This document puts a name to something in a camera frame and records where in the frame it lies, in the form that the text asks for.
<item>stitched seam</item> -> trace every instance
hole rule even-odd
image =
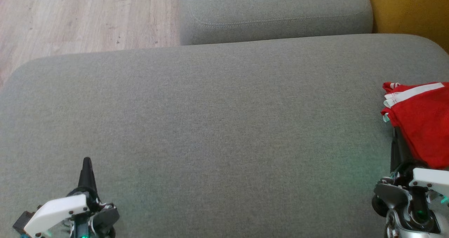
[[[205,27],[211,26],[214,28],[220,28],[220,27],[239,27],[239,26],[251,26],[251,25],[261,25],[261,24],[273,24],[273,23],[294,22],[294,21],[307,21],[307,20],[312,20],[312,19],[325,19],[325,18],[331,19],[331,18],[350,17],[350,16],[356,16],[358,14],[364,13],[368,8],[369,8],[369,2],[366,1],[366,7],[364,8],[364,10],[362,10],[358,13],[350,14],[350,15],[322,16],[322,17],[310,17],[310,18],[297,17],[297,18],[290,18],[290,19],[269,19],[269,20],[241,21],[241,22],[229,22],[229,23],[202,22],[193,15],[190,6],[187,7],[187,10],[189,11],[190,16],[192,16],[192,19],[197,24],[200,24]]]

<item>gray fabric upholstery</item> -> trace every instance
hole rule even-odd
[[[0,94],[0,232],[90,156],[117,237],[380,237],[382,83],[448,68],[435,43],[380,34],[34,60]]]
[[[371,33],[369,0],[180,0],[182,45]]]

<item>wooden floor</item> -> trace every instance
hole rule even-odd
[[[178,0],[0,0],[0,88],[43,56],[177,46]]]

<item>red garment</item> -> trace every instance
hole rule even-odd
[[[393,126],[401,129],[414,158],[433,169],[449,166],[449,82],[406,86],[386,82],[386,108]]]

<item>black plastic part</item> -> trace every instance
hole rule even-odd
[[[33,217],[34,213],[24,211],[22,215],[16,220],[16,222],[13,225],[13,228],[19,233],[19,234],[27,234],[24,231],[25,226],[28,224],[29,220]]]
[[[374,195],[371,199],[371,205],[374,211],[382,217],[387,217],[388,206],[385,204],[383,200]]]
[[[431,211],[428,207],[425,187],[414,186],[409,189],[412,200],[410,203],[410,214],[416,222],[416,225],[422,229],[431,229],[433,223],[429,223]]]
[[[391,161],[390,172],[396,171],[396,169],[403,163],[414,163],[416,160],[407,145],[401,129],[398,127],[393,128],[393,140],[391,141]]]
[[[78,180],[78,187],[67,196],[74,195],[76,193],[88,193],[87,205],[91,211],[99,211],[95,200],[98,197],[96,190],[95,176],[93,174],[92,161],[89,157],[85,157],[83,160],[83,168],[80,172],[80,179]],[[90,237],[89,228],[90,214],[78,214],[74,217],[74,232],[72,238]]]
[[[120,218],[119,211],[117,208],[110,208],[100,211],[93,217],[93,229],[95,233],[98,234],[100,238],[109,235],[109,231]]]
[[[89,228],[90,215],[78,214],[74,218],[74,230],[72,233],[72,238],[84,238],[91,237]]]

